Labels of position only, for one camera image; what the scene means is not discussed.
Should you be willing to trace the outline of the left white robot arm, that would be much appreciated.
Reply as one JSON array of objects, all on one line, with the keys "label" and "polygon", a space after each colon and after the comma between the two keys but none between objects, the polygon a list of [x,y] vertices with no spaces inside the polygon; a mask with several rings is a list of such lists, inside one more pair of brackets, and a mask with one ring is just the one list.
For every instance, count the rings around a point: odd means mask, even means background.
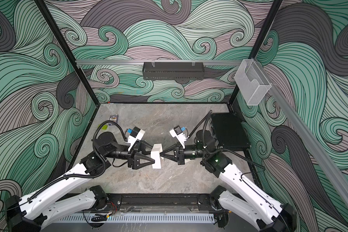
[{"label": "left white robot arm", "polygon": [[92,138],[93,151],[72,169],[50,181],[33,193],[14,195],[5,201],[5,219],[10,232],[39,232],[50,224],[77,213],[93,209],[105,210],[108,196],[101,186],[62,199],[82,184],[102,176],[112,165],[109,158],[125,160],[128,167],[137,170],[155,163],[139,151],[144,144],[145,131],[134,127],[126,132],[114,121],[105,121]]}]

